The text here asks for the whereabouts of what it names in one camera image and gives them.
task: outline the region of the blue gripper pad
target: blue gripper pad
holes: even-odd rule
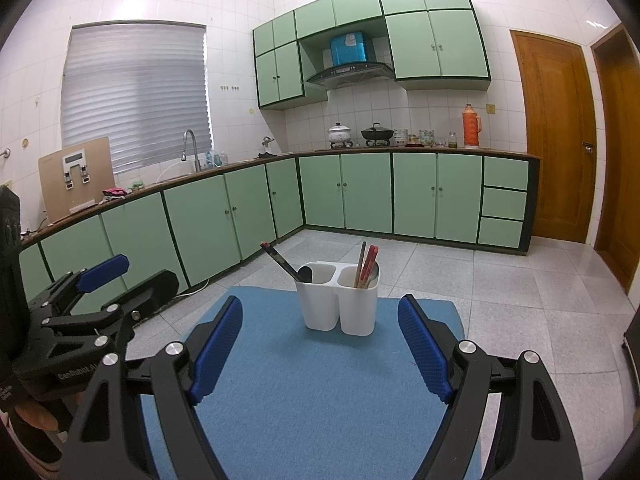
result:
[[[211,332],[193,365],[193,384],[188,391],[192,404],[199,404],[216,387],[242,327],[242,303],[235,296]]]
[[[116,254],[113,258],[86,270],[76,283],[78,292],[93,292],[129,270],[129,260],[124,254]]]
[[[407,298],[398,303],[398,324],[427,389],[442,402],[449,402],[454,391],[449,384],[447,360]]]

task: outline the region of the blue box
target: blue box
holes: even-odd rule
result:
[[[334,66],[354,61],[375,61],[372,41],[362,32],[350,32],[331,40],[331,58]]]

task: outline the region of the pot lid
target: pot lid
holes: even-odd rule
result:
[[[327,130],[328,132],[350,132],[351,128],[348,126],[344,126],[340,123],[335,123],[335,126],[332,126]]]
[[[384,126],[380,126],[380,123],[373,123],[373,126],[370,128],[365,128],[363,132],[392,132],[389,128],[385,128]]]

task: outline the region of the brown door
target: brown door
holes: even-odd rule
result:
[[[596,250],[628,290],[640,256],[640,70],[623,29],[593,48],[607,135]]]
[[[584,242],[595,186],[596,124],[582,48],[511,31],[527,114],[527,151],[542,158],[533,234]]]

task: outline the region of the window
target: window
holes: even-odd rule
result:
[[[113,173],[179,158],[187,129],[211,150],[204,38],[204,27],[167,22],[73,28],[62,147],[108,136]]]

